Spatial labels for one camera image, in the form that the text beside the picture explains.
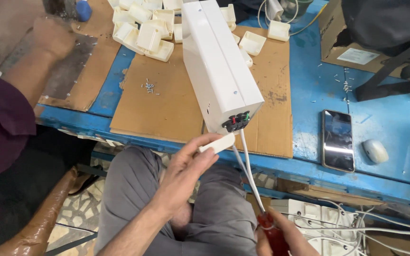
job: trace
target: blue table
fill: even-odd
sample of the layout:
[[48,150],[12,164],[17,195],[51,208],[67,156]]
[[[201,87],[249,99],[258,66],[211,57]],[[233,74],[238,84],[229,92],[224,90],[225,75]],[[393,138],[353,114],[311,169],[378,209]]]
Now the blue table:
[[[292,26],[292,31],[309,23],[325,3],[322,0],[312,3],[301,22]],[[258,26],[255,16],[240,25]],[[119,88],[123,79],[122,70],[129,67],[134,55],[126,47],[120,48],[97,99],[87,113],[44,106],[40,122],[84,136],[168,153],[178,151],[182,146],[180,143],[110,133],[109,125],[122,94]],[[320,63],[320,36],[316,20],[303,32],[290,38],[293,159],[252,155],[252,171],[410,205],[410,94],[356,102],[349,93],[350,103],[347,104],[343,101],[346,96],[343,81],[358,86],[373,73],[354,69],[345,73],[344,67],[327,63],[318,66]],[[384,82],[397,80],[387,78]],[[357,169],[353,174],[327,169],[320,164],[320,113],[326,108],[352,115]],[[369,138],[378,139],[384,144],[390,157],[388,162],[373,165],[367,158],[361,143]],[[237,166],[232,152],[220,153],[220,161]]]

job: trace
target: smartphone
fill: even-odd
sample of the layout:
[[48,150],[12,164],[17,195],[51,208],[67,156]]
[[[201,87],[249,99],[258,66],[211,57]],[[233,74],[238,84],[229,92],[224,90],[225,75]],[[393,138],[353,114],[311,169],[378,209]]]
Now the smartphone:
[[322,111],[322,165],[338,171],[355,171],[350,114]]

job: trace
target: white mouse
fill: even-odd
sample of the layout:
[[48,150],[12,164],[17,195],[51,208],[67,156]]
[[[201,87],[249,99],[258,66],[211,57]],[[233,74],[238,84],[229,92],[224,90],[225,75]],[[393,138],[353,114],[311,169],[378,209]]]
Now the white mouse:
[[369,139],[363,142],[363,149],[373,162],[380,164],[389,160],[387,150],[379,140]]

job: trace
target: floor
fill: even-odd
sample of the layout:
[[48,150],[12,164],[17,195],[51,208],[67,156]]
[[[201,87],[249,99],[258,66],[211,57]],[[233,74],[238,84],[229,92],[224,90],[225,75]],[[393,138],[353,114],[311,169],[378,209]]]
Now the floor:
[[[121,149],[121,147],[114,148],[100,144],[95,150],[110,154],[117,154]],[[171,154],[159,152],[155,153],[160,155],[163,160],[163,164],[165,166],[168,166],[171,159]],[[91,166],[95,165],[101,165],[103,166],[104,170],[107,171],[108,167],[110,166],[110,162],[92,158]],[[265,174],[254,174],[254,181],[257,186],[266,187],[268,189],[273,189],[276,186],[276,178],[269,177]],[[56,221],[61,224],[67,224],[88,230],[98,231],[99,213],[101,211],[101,199],[104,186],[105,178],[100,178],[82,194],[66,198]],[[191,203],[193,203],[197,197],[197,190],[199,189],[199,186],[200,181],[197,181],[194,192],[189,199]],[[47,251],[63,246],[72,241],[81,239],[88,235],[90,234],[85,231],[73,230],[56,225],[48,240],[49,245]],[[92,256],[93,246],[94,240],[91,240],[75,248],[69,249],[59,255]]]

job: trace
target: cardboard sheet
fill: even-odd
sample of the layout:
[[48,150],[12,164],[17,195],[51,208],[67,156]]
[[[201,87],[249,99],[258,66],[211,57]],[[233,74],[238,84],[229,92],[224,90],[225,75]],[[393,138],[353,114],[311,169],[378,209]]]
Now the cardboard sheet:
[[74,84],[66,99],[41,96],[39,103],[55,107],[70,108],[73,110],[87,111],[99,94],[113,60],[118,53],[121,44],[112,38],[113,33],[113,9],[107,0],[88,0],[93,9],[90,20],[72,24],[74,32],[93,36],[98,39],[92,55],[84,63],[77,83]]
[[[246,31],[267,35],[267,30],[246,26],[237,26],[233,33],[242,37]],[[265,104],[245,128],[248,150],[291,158],[289,43],[267,39],[252,59],[250,70]],[[154,85],[153,94],[141,87],[146,79]],[[202,133],[202,114],[183,62],[182,44],[175,44],[166,63],[136,54],[122,86],[112,132],[174,142],[187,142]]]

